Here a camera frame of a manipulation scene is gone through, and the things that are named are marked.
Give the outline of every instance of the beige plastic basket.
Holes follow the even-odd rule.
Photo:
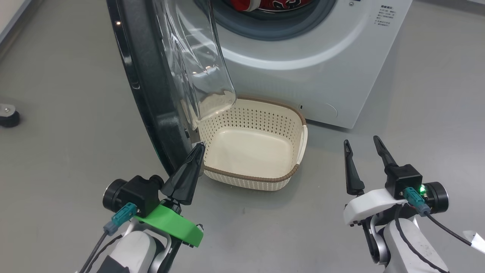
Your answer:
[[[199,125],[206,143],[204,173],[233,186],[279,190],[296,172],[307,145],[307,125],[290,106],[238,98]]]

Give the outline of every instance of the washing machine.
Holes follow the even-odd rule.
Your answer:
[[[345,128],[354,126],[411,2],[313,0],[270,13],[212,1],[238,94],[284,102],[307,119]],[[194,8],[186,9],[189,17]]]
[[[199,141],[199,123],[239,95],[354,126],[411,0],[306,3],[238,12],[231,0],[107,0],[128,84],[169,175]]]

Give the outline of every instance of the green plastic part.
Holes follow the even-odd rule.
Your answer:
[[[195,247],[199,247],[204,236],[202,230],[194,223],[162,205],[155,208],[145,218],[139,216],[135,216],[135,218]]]

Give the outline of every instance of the cable connector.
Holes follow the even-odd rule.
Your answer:
[[[426,216],[425,212],[431,211],[430,207],[426,204],[424,199],[412,187],[407,187],[406,189],[404,189],[404,198],[409,202],[411,206],[416,208],[417,212],[421,217]]]
[[[111,217],[111,221],[104,225],[104,232],[106,232],[109,236],[112,236],[118,231],[118,228],[121,227],[122,224],[129,221],[133,216],[136,215],[136,213],[137,208],[135,204],[128,202]]]

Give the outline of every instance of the black wheel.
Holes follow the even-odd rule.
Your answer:
[[[0,117],[0,126],[11,128],[15,127],[20,123],[20,114],[15,111],[13,115],[9,117]]]

